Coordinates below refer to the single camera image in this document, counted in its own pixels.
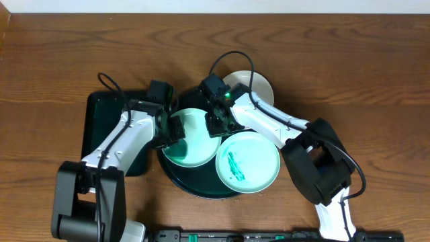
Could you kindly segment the pale green plate front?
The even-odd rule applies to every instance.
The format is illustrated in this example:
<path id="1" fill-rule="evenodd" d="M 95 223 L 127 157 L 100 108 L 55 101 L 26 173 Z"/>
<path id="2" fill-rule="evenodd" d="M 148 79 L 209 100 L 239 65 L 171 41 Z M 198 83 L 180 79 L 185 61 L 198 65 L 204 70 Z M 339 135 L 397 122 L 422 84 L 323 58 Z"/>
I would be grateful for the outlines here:
<path id="1" fill-rule="evenodd" d="M 240 132 L 222 142 L 215 168 L 221 182 L 231 190 L 257 193 L 275 181 L 280 172 L 280 154 L 261 134 Z"/>

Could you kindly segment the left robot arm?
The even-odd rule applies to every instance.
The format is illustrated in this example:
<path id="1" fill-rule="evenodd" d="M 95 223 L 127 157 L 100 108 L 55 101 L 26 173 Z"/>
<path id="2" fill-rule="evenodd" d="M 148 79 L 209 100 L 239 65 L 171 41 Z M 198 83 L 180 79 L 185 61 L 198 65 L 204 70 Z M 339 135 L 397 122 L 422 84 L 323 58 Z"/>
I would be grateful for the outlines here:
<path id="1" fill-rule="evenodd" d="M 56 174 L 51 233 L 65 241 L 144 241 L 146 227 L 126 215 L 125 176 L 144 148 L 162 149 L 185 136 L 171 115 L 173 87 L 151 81 L 142 99 L 126 102 L 118 123 L 80 162 Z"/>

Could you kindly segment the pale green plate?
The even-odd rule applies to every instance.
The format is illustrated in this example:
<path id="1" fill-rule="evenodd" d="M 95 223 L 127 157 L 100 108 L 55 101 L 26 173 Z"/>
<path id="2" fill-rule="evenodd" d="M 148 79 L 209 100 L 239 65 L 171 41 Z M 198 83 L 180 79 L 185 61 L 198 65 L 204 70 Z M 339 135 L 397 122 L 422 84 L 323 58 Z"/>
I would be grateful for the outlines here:
<path id="1" fill-rule="evenodd" d="M 275 181 L 280 172 L 280 154 L 261 134 L 240 132 L 222 142 L 215 168 L 221 182 L 231 190 L 257 193 Z"/>
<path id="2" fill-rule="evenodd" d="M 222 139 L 220 137 L 211 138 L 206 127 L 206 111 L 197 108 L 186 108 L 177 111 L 173 116 L 181 118 L 187 142 L 187 156 L 184 159 L 172 159 L 167 157 L 172 163 L 185 168 L 198 167 L 206 164 L 218 152 Z"/>

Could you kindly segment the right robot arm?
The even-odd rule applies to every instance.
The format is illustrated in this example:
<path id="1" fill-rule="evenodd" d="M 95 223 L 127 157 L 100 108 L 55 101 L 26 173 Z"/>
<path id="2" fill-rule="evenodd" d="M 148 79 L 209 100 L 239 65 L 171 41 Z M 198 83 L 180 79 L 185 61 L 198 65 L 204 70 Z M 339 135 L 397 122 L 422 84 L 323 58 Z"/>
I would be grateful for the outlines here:
<path id="1" fill-rule="evenodd" d="M 295 118 L 273 107 L 251 84 L 226 84 L 211 73 L 199 85 L 208 100 L 210 136 L 226 136 L 250 128 L 280 149 L 296 189 L 312 204 L 325 239 L 351 241 L 357 230 L 348 201 L 351 176 L 362 170 L 324 119 Z"/>

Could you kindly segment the white plate green smear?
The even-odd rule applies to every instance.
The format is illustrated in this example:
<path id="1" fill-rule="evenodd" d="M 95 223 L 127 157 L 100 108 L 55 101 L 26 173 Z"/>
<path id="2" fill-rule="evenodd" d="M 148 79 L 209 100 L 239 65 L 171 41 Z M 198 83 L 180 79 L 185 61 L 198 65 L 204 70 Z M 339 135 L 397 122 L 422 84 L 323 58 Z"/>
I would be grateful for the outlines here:
<path id="1" fill-rule="evenodd" d="M 225 78 L 223 78 L 224 83 L 231 87 L 231 89 L 228 90 L 228 94 L 227 93 L 224 94 L 225 98 L 233 100 L 234 97 L 232 93 L 232 88 L 237 83 L 242 83 L 248 87 L 250 77 L 251 77 L 250 71 L 236 71 L 227 75 Z M 252 91 L 255 92 L 255 94 L 253 94 L 253 98 L 255 100 L 264 101 L 267 105 L 271 105 L 271 106 L 274 105 L 273 89 L 269 81 L 263 75 L 260 75 L 257 72 L 254 72 L 254 75 L 253 75 Z M 249 99 L 249 94 L 244 93 L 243 95 L 244 95 L 244 98 L 242 98 L 241 96 L 238 96 L 234 102 L 239 103 L 241 106 L 243 105 L 251 106 L 253 103 Z"/>

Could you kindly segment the green scouring sponge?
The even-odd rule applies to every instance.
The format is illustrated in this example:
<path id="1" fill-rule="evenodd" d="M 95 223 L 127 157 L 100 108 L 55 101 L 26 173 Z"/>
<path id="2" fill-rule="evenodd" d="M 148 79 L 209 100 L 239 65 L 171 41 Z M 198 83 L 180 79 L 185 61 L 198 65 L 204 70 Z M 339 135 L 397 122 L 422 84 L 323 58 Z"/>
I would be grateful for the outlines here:
<path id="1" fill-rule="evenodd" d="M 184 159 L 187 156 L 187 142 L 184 138 L 165 148 L 164 154 L 172 159 Z"/>

